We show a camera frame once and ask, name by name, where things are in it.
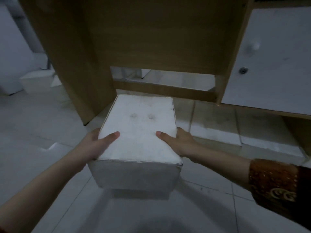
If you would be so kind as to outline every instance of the person's right arm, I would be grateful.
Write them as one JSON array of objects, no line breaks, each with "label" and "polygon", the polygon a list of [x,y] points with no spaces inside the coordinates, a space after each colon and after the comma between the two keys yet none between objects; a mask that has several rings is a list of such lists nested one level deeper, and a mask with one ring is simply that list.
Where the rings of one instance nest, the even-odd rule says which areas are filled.
[{"label": "person's right arm", "polygon": [[256,203],[311,230],[311,169],[277,161],[251,160],[215,151],[181,128],[176,137],[157,131],[178,155],[187,157],[251,191]]}]

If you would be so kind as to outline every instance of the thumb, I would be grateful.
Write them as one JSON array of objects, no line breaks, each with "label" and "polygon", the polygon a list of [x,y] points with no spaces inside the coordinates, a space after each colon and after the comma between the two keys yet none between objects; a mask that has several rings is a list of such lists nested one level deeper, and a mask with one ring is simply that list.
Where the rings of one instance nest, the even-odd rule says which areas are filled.
[{"label": "thumb", "polygon": [[169,146],[171,146],[173,144],[174,140],[176,139],[176,138],[171,137],[170,135],[166,134],[165,132],[157,131],[155,134],[162,141],[165,141]]},{"label": "thumb", "polygon": [[97,145],[103,147],[104,149],[107,149],[107,147],[114,142],[118,137],[120,136],[120,132],[114,132],[109,134],[108,136],[99,139],[96,141]]}]

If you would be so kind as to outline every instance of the person's left hand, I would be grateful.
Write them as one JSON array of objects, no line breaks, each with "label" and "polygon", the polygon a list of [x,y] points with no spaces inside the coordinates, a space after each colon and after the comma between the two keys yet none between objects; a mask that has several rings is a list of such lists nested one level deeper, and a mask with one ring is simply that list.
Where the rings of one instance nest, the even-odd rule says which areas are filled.
[{"label": "person's left hand", "polygon": [[119,136],[119,132],[98,139],[100,128],[86,134],[80,143],[70,151],[64,158],[75,165],[77,172],[80,172],[84,166],[91,160],[97,159]]}]

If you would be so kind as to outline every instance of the lock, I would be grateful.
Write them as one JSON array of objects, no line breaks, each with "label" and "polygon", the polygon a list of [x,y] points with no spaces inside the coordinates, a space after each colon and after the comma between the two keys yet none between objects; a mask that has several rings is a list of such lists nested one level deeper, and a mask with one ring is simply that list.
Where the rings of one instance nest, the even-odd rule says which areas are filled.
[{"label": "lock", "polygon": [[248,68],[246,68],[246,67],[242,67],[242,68],[239,69],[239,73],[240,74],[246,74],[247,71],[248,71]]}]

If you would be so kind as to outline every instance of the white cabinet door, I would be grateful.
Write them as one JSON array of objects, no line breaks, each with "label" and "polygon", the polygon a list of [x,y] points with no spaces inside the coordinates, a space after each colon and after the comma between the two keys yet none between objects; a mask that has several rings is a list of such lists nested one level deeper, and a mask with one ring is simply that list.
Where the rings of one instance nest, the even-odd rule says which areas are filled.
[{"label": "white cabinet door", "polygon": [[222,103],[311,115],[311,7],[252,11]]}]

